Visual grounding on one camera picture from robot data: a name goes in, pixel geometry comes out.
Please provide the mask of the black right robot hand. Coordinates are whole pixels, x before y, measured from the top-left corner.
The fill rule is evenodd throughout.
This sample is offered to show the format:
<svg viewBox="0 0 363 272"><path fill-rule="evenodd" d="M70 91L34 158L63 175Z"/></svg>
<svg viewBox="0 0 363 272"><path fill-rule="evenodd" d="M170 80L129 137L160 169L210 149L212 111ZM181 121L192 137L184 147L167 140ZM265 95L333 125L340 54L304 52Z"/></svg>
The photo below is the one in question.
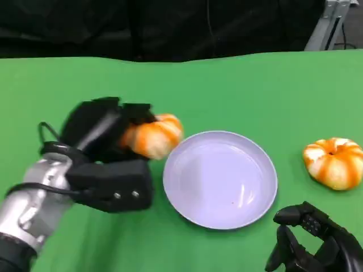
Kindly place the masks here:
<svg viewBox="0 0 363 272"><path fill-rule="evenodd" d="M362 271L362 243L304 201L279 210L276 243L265 271Z"/></svg>

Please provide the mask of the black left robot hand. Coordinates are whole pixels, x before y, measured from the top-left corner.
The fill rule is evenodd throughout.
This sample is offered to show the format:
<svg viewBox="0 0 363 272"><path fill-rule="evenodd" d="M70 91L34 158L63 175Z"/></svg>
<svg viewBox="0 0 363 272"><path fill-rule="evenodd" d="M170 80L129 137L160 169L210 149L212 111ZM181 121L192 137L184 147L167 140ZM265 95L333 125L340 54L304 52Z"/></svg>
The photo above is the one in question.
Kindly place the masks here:
<svg viewBox="0 0 363 272"><path fill-rule="evenodd" d="M101 97L79 103L60 131L60 142L82 151L92 162L141 159L121 144L128 128L156 120L151 105L121 103L119 97Z"/></svg>

